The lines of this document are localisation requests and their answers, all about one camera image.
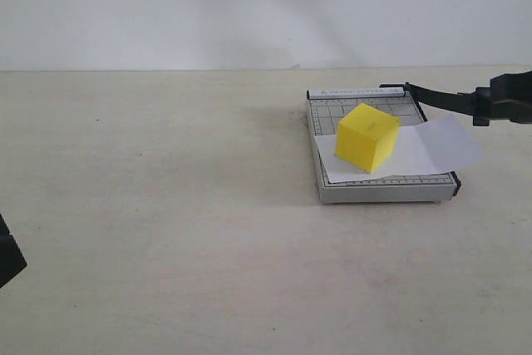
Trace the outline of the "yellow foam cube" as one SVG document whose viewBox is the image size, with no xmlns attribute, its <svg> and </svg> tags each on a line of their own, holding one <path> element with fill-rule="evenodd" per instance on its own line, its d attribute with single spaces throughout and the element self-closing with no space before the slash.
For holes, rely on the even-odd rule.
<svg viewBox="0 0 532 355">
<path fill-rule="evenodd" d="M 398 117 L 362 103 L 338 123 L 334 155 L 373 173 L 394 151 Z"/>
</svg>

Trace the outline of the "black cutter blade handle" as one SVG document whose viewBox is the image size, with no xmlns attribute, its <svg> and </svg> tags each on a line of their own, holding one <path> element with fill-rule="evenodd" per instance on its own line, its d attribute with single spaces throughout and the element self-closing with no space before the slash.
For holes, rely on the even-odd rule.
<svg viewBox="0 0 532 355">
<path fill-rule="evenodd" d="M 470 116 L 473 126 L 489 126 L 490 119 L 490 86 L 477 87 L 471 93 L 445 93 L 425 87 L 406 83 L 405 88 L 420 103 L 445 111 Z"/>
</svg>

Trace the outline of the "grey paper cutter base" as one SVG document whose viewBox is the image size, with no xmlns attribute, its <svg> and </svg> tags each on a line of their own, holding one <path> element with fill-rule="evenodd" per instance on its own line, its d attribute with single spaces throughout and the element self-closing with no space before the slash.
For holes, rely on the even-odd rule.
<svg viewBox="0 0 532 355">
<path fill-rule="evenodd" d="M 314 138 L 332 135 L 338 122 L 360 103 L 397 116 L 404 126 L 426 122 L 417 100 L 401 84 L 378 88 L 314 89 L 307 91 L 307 126 L 313 153 L 319 198 L 323 204 L 440 203 L 451 200 L 461 188 L 456 172 L 432 175 L 397 175 L 375 180 L 333 183 L 328 178 Z"/>
</svg>

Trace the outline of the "white paper sheet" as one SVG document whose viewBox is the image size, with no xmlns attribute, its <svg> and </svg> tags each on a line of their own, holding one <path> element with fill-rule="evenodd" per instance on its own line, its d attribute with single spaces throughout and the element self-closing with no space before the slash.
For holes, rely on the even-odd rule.
<svg viewBox="0 0 532 355">
<path fill-rule="evenodd" d="M 416 126 L 401 127 L 394 151 L 372 173 L 335 156 L 336 141 L 335 135 L 314 137 L 331 183 L 376 180 L 390 176 L 444 174 L 468 168 L 484 156 L 483 149 L 453 115 Z"/>
</svg>

